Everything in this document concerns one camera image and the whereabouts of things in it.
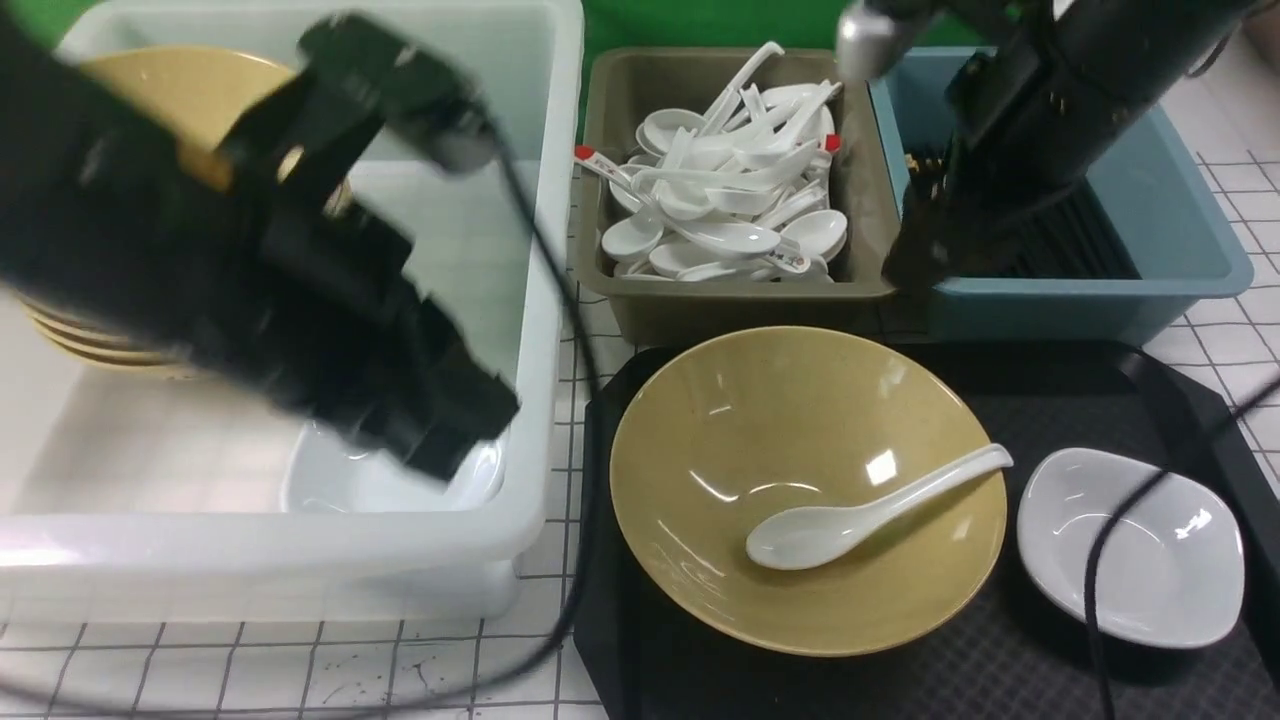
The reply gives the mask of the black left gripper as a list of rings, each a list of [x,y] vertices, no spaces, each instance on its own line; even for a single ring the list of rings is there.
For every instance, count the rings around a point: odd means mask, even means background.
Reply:
[[[451,478],[518,413],[404,274],[412,245],[325,206],[384,129],[445,173],[498,152],[458,68],[362,12],[206,149],[3,14],[3,283]]]

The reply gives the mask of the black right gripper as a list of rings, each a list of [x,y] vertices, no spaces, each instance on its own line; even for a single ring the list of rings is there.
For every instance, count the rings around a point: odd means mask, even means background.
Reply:
[[[1252,1],[1038,1],[992,55],[946,90],[945,177],[909,190],[882,266],[900,291],[1002,270],[1027,224],[1252,10]]]

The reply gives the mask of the silver right arm link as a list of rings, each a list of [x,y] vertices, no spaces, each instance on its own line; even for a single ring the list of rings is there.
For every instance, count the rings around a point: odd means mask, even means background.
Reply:
[[[941,13],[941,1],[850,1],[836,27],[835,59],[845,85],[886,76]]]

